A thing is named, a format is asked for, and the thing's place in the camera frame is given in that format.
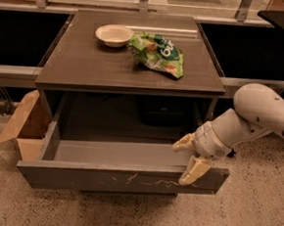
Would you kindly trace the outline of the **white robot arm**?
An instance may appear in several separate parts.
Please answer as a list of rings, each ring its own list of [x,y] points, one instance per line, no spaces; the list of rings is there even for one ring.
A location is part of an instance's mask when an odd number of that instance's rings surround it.
[[[263,84],[246,84],[233,98],[234,107],[193,133],[175,142],[174,151],[192,153],[179,183],[190,185],[211,168],[211,161],[224,158],[238,144],[276,133],[284,140],[284,99]]]

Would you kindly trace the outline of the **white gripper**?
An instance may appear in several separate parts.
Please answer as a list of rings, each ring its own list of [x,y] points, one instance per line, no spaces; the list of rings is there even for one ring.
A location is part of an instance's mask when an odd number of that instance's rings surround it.
[[[179,179],[180,185],[191,185],[204,176],[212,167],[210,158],[220,159],[231,152],[231,148],[218,139],[210,121],[199,126],[193,134],[188,133],[177,140],[171,149],[175,152],[195,150],[201,155],[189,158],[187,168]]]

